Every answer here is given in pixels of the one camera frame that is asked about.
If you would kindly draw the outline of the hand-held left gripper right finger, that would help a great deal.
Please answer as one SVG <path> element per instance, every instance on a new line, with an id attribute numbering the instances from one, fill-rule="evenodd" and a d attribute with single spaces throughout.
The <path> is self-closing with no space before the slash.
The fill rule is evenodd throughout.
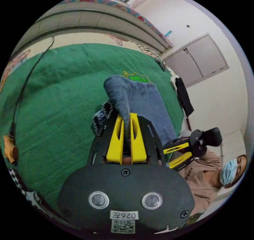
<path id="1" fill-rule="evenodd" d="M 138 115 L 136 113 L 130 113 L 130 147 L 131 163 L 145 163 L 147 160 L 147 154 L 143 142 Z"/>

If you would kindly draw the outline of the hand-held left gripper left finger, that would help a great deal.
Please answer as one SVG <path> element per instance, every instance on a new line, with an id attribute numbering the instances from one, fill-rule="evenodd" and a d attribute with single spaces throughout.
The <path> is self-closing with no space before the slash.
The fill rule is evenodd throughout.
<path id="1" fill-rule="evenodd" d="M 122 164 L 124 144 L 124 122 L 120 115 L 117 116 L 106 159 L 109 163 Z"/>

